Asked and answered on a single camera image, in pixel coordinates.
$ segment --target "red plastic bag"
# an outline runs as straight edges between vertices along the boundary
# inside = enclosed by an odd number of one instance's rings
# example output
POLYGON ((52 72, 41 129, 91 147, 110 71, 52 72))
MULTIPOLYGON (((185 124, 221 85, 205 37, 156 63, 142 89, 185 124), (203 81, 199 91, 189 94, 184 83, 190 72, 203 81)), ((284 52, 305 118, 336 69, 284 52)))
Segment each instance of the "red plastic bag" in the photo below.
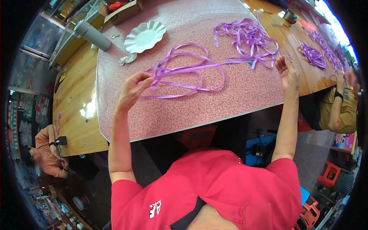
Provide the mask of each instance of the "red plastic bag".
POLYGON ((115 10, 119 9, 120 7, 122 7, 123 5, 126 5, 128 3, 129 3, 128 1, 123 1, 123 2, 117 1, 117 2, 115 2, 115 3, 113 3, 109 6, 109 10, 115 11, 115 10))

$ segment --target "wristwatch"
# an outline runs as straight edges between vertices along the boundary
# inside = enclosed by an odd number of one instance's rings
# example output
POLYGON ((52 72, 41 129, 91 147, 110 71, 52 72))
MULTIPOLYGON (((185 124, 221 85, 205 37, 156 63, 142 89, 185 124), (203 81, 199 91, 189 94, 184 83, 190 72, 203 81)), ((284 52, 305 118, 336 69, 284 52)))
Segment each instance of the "wristwatch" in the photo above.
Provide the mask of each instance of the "wristwatch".
POLYGON ((335 97, 341 97, 341 99, 344 100, 344 97, 337 90, 335 91, 335 97))

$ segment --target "blue plastic stool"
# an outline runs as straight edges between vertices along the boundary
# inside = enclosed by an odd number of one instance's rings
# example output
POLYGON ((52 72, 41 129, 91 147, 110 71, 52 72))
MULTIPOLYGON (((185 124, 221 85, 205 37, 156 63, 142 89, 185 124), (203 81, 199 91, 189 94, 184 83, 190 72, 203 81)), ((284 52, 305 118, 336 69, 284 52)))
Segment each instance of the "blue plastic stool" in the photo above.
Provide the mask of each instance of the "blue plastic stool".
POLYGON ((309 198, 309 192, 300 186, 300 194, 301 194, 301 205, 305 204, 309 198))

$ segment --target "cardboard box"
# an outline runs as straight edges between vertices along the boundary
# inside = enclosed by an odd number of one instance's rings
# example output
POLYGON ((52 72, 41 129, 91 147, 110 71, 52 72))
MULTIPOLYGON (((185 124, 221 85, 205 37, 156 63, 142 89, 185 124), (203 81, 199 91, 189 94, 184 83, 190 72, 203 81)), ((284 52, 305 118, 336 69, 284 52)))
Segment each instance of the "cardboard box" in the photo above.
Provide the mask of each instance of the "cardboard box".
MULTIPOLYGON (((107 0, 108 4, 115 3, 116 0, 107 0)), ((142 4, 139 0, 134 0, 129 2, 128 4, 120 7, 114 12, 111 12, 105 4, 101 3, 97 12, 103 16, 105 16, 105 23, 110 21, 113 25, 118 25, 128 18, 138 14, 143 11, 142 4)))

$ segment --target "red t-shirt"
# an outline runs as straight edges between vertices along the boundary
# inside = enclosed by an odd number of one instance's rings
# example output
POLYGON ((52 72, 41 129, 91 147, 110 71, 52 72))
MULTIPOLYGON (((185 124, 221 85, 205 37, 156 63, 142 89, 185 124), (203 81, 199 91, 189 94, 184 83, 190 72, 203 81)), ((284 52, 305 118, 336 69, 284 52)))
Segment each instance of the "red t-shirt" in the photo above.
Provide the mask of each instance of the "red t-shirt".
POLYGON ((282 158, 262 169, 239 162, 227 150, 194 152, 146 188, 115 181, 112 229, 170 229, 193 211, 197 197, 239 229, 291 229, 302 210, 295 163, 282 158))

